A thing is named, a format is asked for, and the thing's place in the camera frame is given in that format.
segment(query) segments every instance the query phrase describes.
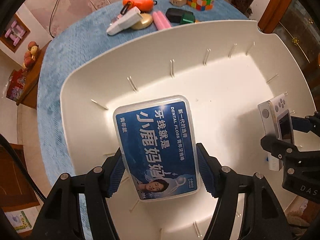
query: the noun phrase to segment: device screen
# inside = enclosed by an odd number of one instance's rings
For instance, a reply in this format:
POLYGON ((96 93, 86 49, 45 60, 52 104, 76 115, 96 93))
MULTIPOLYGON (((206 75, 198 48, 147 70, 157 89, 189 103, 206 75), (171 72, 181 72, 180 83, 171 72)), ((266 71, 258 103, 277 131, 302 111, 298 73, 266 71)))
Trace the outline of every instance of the device screen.
POLYGON ((286 114, 279 120, 281 137, 284 142, 292 143, 292 131, 290 126, 290 116, 286 114))

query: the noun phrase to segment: black carabiner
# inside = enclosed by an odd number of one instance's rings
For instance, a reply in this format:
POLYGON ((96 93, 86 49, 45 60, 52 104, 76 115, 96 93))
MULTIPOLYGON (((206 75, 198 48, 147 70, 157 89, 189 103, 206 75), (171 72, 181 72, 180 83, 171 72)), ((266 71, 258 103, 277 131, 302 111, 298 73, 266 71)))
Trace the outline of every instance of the black carabiner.
POLYGON ((131 5, 131 2, 127 2, 127 4, 125 4, 123 6, 123 8, 121 9, 120 14, 121 15, 125 15, 127 13, 128 9, 129 9, 130 5, 131 5))

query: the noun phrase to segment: blue label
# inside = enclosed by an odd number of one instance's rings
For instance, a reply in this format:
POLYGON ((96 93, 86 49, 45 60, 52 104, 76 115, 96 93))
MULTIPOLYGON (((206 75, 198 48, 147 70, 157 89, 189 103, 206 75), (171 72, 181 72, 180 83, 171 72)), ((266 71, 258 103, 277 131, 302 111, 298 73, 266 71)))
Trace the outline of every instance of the blue label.
POLYGON ((116 115, 124 155, 140 199, 197 190, 184 102, 116 115))

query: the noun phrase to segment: dark green object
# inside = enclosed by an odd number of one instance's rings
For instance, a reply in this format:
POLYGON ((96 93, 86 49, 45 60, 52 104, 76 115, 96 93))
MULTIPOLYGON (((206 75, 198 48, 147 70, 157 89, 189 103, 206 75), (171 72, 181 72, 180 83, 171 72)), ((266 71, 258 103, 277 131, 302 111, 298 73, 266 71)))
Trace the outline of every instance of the dark green object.
POLYGON ((194 23, 194 22, 196 22, 196 18, 193 14, 184 13, 182 15, 180 25, 187 24, 187 23, 194 23))

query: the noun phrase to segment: brown cabinet door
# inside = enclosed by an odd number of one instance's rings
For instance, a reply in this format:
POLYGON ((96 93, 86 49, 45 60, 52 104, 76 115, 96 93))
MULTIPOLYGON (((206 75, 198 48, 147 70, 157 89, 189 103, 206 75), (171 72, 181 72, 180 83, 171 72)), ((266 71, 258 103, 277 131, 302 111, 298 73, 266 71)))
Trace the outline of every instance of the brown cabinet door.
MULTIPOLYGON (((23 148, 12 145, 26 167, 23 148)), ((38 202, 36 195, 11 156, 0 147, 0 206, 11 207, 38 202)))

